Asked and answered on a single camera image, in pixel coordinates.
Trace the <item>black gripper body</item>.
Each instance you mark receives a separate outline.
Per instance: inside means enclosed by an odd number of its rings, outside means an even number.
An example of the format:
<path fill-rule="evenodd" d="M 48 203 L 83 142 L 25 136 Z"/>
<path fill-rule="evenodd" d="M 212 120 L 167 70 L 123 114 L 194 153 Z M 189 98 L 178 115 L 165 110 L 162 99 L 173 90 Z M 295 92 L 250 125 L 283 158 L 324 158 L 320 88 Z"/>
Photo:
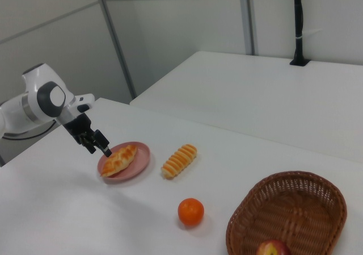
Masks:
<path fill-rule="evenodd" d="M 84 144 L 92 133 L 91 120 L 86 114 L 80 114 L 74 120 L 64 124 L 63 127 L 78 144 Z"/>

